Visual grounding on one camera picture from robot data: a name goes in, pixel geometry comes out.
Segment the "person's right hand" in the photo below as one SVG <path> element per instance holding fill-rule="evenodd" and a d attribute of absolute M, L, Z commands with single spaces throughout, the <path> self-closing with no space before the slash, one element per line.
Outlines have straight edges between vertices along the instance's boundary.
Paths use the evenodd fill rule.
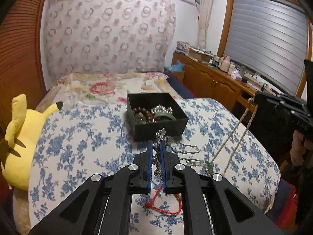
<path fill-rule="evenodd" d="M 303 134 L 295 130 L 293 134 L 292 147 L 290 150 L 290 157 L 294 166 L 298 167 L 303 165 L 303 155 L 305 154 L 306 150 L 312 151 L 312 142 L 305 139 Z"/>

